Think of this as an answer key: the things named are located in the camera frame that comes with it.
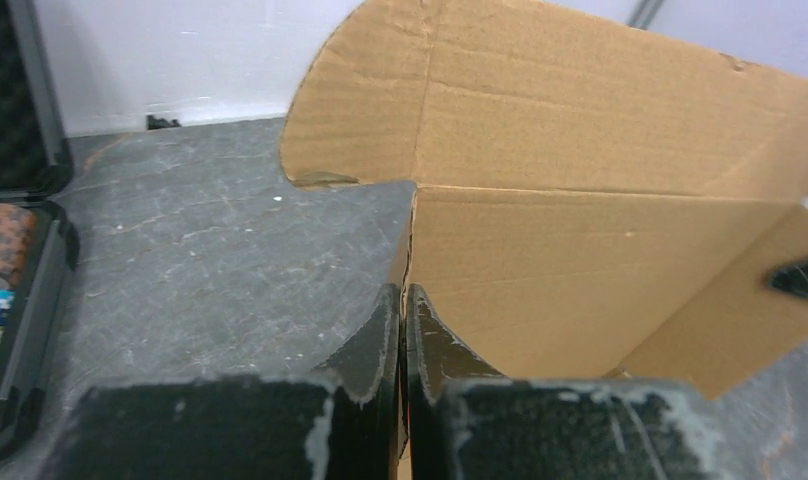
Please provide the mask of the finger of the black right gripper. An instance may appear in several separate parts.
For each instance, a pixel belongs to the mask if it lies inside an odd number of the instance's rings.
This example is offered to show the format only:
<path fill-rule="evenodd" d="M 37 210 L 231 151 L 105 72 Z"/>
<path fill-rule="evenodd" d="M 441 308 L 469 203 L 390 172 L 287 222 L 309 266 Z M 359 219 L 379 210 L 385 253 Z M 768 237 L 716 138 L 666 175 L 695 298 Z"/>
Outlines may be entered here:
<path fill-rule="evenodd" d="M 808 259 L 781 266 L 770 272 L 770 288 L 808 300 Z"/>

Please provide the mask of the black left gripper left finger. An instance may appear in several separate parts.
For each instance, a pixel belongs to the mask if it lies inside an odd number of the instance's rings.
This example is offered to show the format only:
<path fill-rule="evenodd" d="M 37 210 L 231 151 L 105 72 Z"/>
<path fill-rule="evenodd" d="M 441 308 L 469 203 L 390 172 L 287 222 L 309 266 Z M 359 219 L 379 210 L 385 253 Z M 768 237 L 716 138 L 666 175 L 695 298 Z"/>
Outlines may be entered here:
<path fill-rule="evenodd" d="M 106 381 L 65 421 L 43 479 L 393 479 L 402 451 L 400 290 L 304 374 Z"/>

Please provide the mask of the black poker chip case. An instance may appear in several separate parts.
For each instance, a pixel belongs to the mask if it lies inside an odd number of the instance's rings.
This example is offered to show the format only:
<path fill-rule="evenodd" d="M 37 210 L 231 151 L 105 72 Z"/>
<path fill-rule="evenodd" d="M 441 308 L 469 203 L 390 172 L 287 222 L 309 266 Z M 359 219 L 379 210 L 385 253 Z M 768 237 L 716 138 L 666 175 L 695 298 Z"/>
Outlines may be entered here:
<path fill-rule="evenodd" d="M 0 462 L 35 432 L 78 261 L 74 175 L 35 5 L 0 0 Z"/>

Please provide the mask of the brown cardboard box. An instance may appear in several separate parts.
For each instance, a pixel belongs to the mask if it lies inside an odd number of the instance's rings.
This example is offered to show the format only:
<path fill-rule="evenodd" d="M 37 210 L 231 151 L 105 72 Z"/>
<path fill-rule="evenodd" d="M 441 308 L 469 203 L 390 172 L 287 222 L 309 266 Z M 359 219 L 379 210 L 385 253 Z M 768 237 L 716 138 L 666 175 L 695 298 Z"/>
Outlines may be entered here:
<path fill-rule="evenodd" d="M 367 1 L 279 143 L 296 186 L 412 181 L 392 278 L 499 370 L 715 397 L 808 339 L 808 78 L 544 1 Z"/>

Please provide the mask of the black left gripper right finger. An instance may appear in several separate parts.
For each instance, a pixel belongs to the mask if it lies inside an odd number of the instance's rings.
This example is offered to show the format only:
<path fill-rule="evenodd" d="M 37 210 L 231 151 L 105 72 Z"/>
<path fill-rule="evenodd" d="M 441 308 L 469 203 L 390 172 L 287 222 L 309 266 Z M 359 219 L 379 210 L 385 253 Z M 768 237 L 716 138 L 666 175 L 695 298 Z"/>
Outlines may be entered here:
<path fill-rule="evenodd" d="M 725 479 L 729 444 L 692 388 L 658 379 L 521 379 L 440 319 L 425 289 L 405 307 L 416 479 Z"/>

